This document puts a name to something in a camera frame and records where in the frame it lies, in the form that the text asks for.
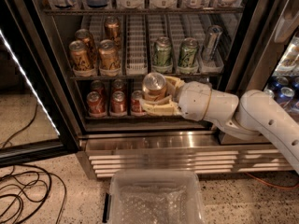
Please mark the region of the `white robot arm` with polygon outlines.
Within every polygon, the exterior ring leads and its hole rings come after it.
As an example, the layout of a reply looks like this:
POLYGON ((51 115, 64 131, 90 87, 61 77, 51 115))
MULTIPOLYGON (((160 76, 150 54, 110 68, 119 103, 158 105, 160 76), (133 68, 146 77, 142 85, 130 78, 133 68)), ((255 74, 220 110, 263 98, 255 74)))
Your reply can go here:
POLYGON ((250 90, 238 97, 206 83, 149 73, 142 80, 142 109, 152 116, 208 121, 224 133, 249 140, 262 134, 299 172, 299 125, 268 94, 250 90))

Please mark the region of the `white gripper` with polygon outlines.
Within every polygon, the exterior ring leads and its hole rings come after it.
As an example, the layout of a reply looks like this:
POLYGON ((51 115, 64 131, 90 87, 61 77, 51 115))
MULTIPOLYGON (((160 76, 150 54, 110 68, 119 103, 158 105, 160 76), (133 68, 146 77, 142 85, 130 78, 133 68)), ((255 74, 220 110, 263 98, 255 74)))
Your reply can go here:
POLYGON ((165 80, 168 96, 156 102, 145 99, 139 101, 148 115, 182 115, 183 118, 194 121, 205 120, 213 124, 225 124, 232 119, 238 107, 237 96, 213 90, 207 84, 197 81, 185 83, 182 79, 171 76, 165 76, 165 80), (172 100, 172 96, 177 94, 178 104, 172 100))

